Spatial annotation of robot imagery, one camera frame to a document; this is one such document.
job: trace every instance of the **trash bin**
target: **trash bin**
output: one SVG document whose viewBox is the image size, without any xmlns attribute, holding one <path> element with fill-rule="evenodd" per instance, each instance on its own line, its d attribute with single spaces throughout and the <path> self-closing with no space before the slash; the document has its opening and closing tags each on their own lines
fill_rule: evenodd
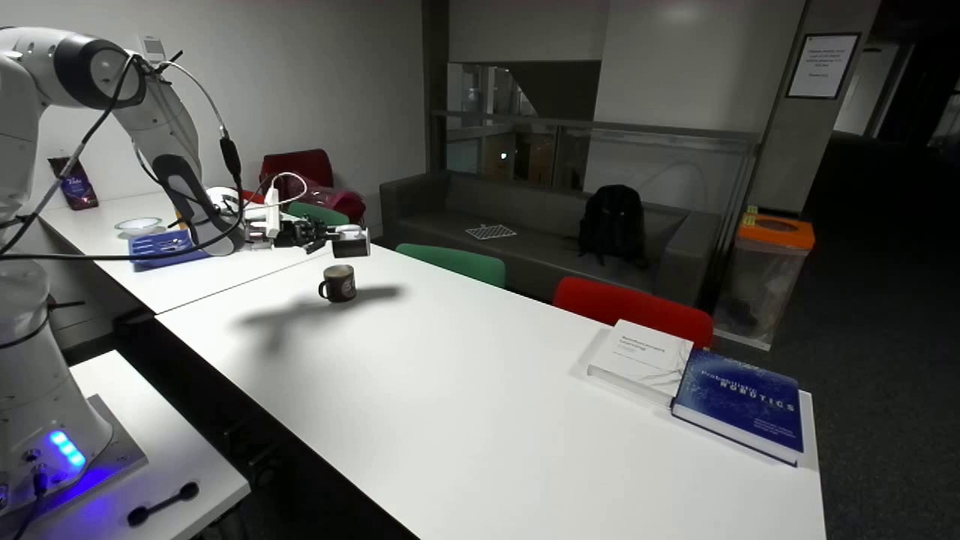
<svg viewBox="0 0 960 540">
<path fill-rule="evenodd" d="M 810 221 L 750 210 L 715 312 L 717 336 L 771 352 L 814 243 Z"/>
</svg>

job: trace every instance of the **white table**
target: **white table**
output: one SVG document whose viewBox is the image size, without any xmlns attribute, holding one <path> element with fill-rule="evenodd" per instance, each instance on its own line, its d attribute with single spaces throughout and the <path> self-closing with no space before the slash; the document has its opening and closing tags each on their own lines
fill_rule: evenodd
<svg viewBox="0 0 960 540">
<path fill-rule="evenodd" d="M 118 221 L 127 220 L 175 221 L 175 208 L 163 191 L 100 201 L 92 210 L 70 210 L 54 199 L 43 220 L 82 256 L 127 256 Z M 193 301 L 236 287 L 306 261 L 302 250 L 244 250 L 228 257 L 203 257 L 178 267 L 136 273 L 129 261 L 100 261 L 100 267 L 152 312 L 167 312 Z"/>
<path fill-rule="evenodd" d="M 815 540 L 815 469 L 575 379 L 599 324 L 373 250 L 160 315 L 354 487 L 432 540 Z"/>
<path fill-rule="evenodd" d="M 73 375 L 85 395 L 102 395 L 143 451 L 146 464 L 91 497 L 39 516 L 28 536 L 196 536 L 249 495 L 245 478 L 240 478 L 240 470 L 224 461 L 120 354 L 88 361 L 75 365 Z M 193 502 L 166 507 L 142 529 L 127 525 L 129 510 L 166 502 L 188 479 L 199 479 L 200 487 Z"/>
</svg>

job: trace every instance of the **red chair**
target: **red chair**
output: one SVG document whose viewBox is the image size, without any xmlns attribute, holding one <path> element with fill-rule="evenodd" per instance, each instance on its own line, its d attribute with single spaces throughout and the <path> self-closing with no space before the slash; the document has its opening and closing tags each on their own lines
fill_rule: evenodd
<svg viewBox="0 0 960 540">
<path fill-rule="evenodd" d="M 302 151 L 302 153 L 271 153 L 263 155 L 263 169 L 262 169 L 262 189 L 267 191 L 267 182 L 278 173 L 278 171 L 293 171 L 308 182 L 308 195 L 302 201 L 322 204 L 322 208 L 333 208 L 341 216 L 347 216 L 351 221 L 360 221 L 366 214 L 366 204 L 356 191 L 351 189 L 336 189 L 333 186 L 333 169 L 324 151 Z M 299 191 L 296 179 L 275 179 L 275 191 L 278 199 L 290 199 Z"/>
<path fill-rule="evenodd" d="M 602 324 L 614 324 L 618 319 L 646 324 L 690 339 L 699 349 L 710 349 L 715 343 L 710 315 L 636 287 L 565 276 L 553 293 L 553 304 Z"/>
</svg>

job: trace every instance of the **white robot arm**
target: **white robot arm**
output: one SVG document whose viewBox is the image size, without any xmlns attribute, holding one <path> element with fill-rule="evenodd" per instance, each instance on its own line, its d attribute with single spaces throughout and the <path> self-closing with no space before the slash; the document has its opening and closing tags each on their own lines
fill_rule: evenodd
<svg viewBox="0 0 960 540">
<path fill-rule="evenodd" d="M 51 336 L 44 273 L 2 261 L 2 231 L 19 224 L 29 195 L 35 125 L 48 104 L 113 111 L 193 239 L 209 256 L 244 247 L 234 216 L 223 216 L 200 186 L 199 132 L 160 68 L 113 42 L 0 28 L 0 536 L 2 516 L 73 487 L 111 442 Z"/>
</svg>

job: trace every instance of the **gray sofa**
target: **gray sofa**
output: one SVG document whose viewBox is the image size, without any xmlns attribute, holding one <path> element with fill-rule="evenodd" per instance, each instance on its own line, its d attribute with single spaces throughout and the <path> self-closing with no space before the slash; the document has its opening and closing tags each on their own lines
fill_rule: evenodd
<svg viewBox="0 0 960 540">
<path fill-rule="evenodd" d="M 420 173 L 382 186 L 386 243 L 441 243 L 505 257 L 506 284 L 553 291 L 562 276 L 587 276 L 695 304 L 721 220 L 646 204 L 647 264 L 581 256 L 575 234 L 587 195 L 547 191 L 462 173 Z M 506 224 L 515 237 L 473 239 L 465 227 Z"/>
</svg>

